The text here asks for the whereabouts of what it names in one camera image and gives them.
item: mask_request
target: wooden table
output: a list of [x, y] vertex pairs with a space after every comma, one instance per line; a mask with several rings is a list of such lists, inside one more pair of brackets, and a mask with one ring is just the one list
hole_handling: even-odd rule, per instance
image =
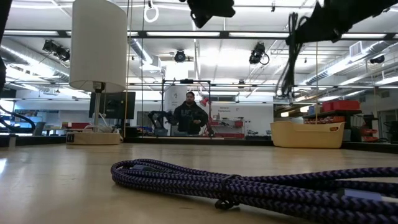
[[[398, 161], [395, 154], [340, 149], [164, 144], [21, 146], [0, 151], [0, 164], [4, 164], [0, 173], [0, 223], [309, 223], [245, 205], [221, 211], [214, 208], [216, 200], [212, 199], [117, 186], [109, 172], [111, 166], [138, 158], [239, 175], [396, 166]], [[397, 182], [398, 178], [381, 180]]]

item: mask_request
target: lamp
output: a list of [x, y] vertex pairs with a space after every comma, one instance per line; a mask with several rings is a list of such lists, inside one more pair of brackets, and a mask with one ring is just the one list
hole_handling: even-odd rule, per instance
[[208, 102], [209, 102], [209, 98], [205, 98], [204, 100], [201, 100], [201, 101], [200, 101], [200, 104], [201, 104], [202, 106], [206, 107]]
[[[204, 107], [207, 106], [207, 103], [209, 104], [209, 110], [211, 111], [211, 101], [210, 101], [209, 98], [205, 98], [204, 100], [200, 101], [200, 104], [202, 106], [204, 106]], [[209, 119], [208, 119], [208, 121], [206, 123], [206, 129], [207, 129], [207, 133], [208, 133], [209, 137], [213, 137], [214, 136], [214, 131], [211, 128], [211, 122], [210, 121], [211, 121], [211, 116], [209, 115]]]
[[[93, 38], [99, 30], [101, 35]], [[71, 133], [67, 143], [119, 144], [119, 134], [99, 133], [96, 127], [101, 93], [126, 89], [126, 31], [126, 13], [114, 3], [106, 0], [73, 3], [69, 84], [78, 90], [95, 92], [95, 126], [94, 133]]]

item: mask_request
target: ductwork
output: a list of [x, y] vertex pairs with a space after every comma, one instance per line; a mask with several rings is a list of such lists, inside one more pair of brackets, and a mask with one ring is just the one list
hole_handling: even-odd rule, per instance
[[137, 57], [143, 61], [143, 63], [152, 64], [153, 58], [147, 53], [147, 50], [143, 48], [137, 39], [131, 39], [130, 47], [136, 53]]
[[7, 58], [5, 63], [30, 65], [33, 67], [40, 66], [41, 71], [45, 72], [45, 74], [40, 74], [40, 69], [37, 69], [34, 71], [34, 73], [37, 73], [38, 75], [60, 75], [69, 77], [69, 69], [61, 65], [59, 62], [56, 62], [50, 58], [46, 58], [45, 56], [8, 38], [3, 38], [1, 42], [0, 53], [2, 57], [5, 55], [5, 58]]
[[329, 77], [330, 75], [343, 71], [344, 69], [354, 65], [355, 62], [374, 58], [396, 43], [396, 41], [379, 41], [365, 48], [365, 50], [362, 51], [361, 55], [359, 56], [351, 57], [349, 54], [345, 54], [344, 56], [335, 59], [323, 67], [323, 71], [318, 73], [318, 76], [317, 72], [311, 73], [311, 78], [301, 84], [312, 85], [319, 80]]

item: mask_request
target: fluorescent light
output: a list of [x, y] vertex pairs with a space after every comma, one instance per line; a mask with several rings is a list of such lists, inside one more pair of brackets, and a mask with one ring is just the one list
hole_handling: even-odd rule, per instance
[[340, 83], [339, 85], [348, 85], [348, 84], [356, 82], [360, 79], [361, 79], [360, 77], [350, 78], [349, 80], [344, 81], [344, 82]]
[[272, 37], [272, 38], [286, 38], [289, 33], [275, 33], [275, 32], [230, 32], [230, 37]]
[[136, 37], [136, 36], [138, 36], [138, 32], [130, 32], [130, 31], [128, 31], [128, 32], [127, 32], [127, 35], [128, 35], [128, 36]]
[[384, 85], [384, 84], [393, 83], [393, 82], [398, 82], [398, 76], [385, 78], [385, 79], [383, 79], [381, 81], [378, 81], [376, 84], [377, 85]]
[[147, 32], [149, 37], [218, 37], [220, 32]]
[[364, 90], [356, 91], [356, 92], [353, 92], [353, 93], [349, 93], [349, 94], [347, 94], [346, 96], [354, 96], [354, 95], [360, 94], [360, 93], [362, 93], [362, 92], [364, 92]]
[[379, 86], [379, 88], [383, 88], [383, 89], [396, 89], [398, 88], [398, 86]]
[[300, 112], [306, 113], [306, 112], [308, 112], [309, 109], [310, 109], [310, 106], [304, 106], [304, 107], [300, 108]]
[[319, 99], [319, 101], [329, 101], [339, 98], [340, 96], [325, 96]]
[[251, 87], [249, 84], [215, 84], [215, 86], [223, 86], [223, 87]]
[[339, 86], [338, 88], [374, 88], [373, 86]]
[[387, 34], [343, 34], [341, 36], [342, 39], [357, 39], [357, 38], [370, 38], [370, 39], [377, 39], [383, 38]]
[[57, 36], [57, 31], [42, 30], [5, 30], [4, 35], [53, 35]]

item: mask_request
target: black strap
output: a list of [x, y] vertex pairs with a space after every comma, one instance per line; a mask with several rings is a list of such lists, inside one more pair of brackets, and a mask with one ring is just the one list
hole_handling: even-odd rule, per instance
[[238, 202], [235, 202], [234, 200], [232, 200], [232, 198], [229, 196], [228, 191], [226, 189], [227, 181], [229, 179], [232, 179], [235, 177], [240, 177], [240, 175], [237, 175], [237, 174], [229, 175], [221, 181], [221, 198], [218, 199], [218, 201], [214, 204], [214, 206], [217, 209], [228, 210], [228, 209], [232, 208], [233, 206], [239, 205]]

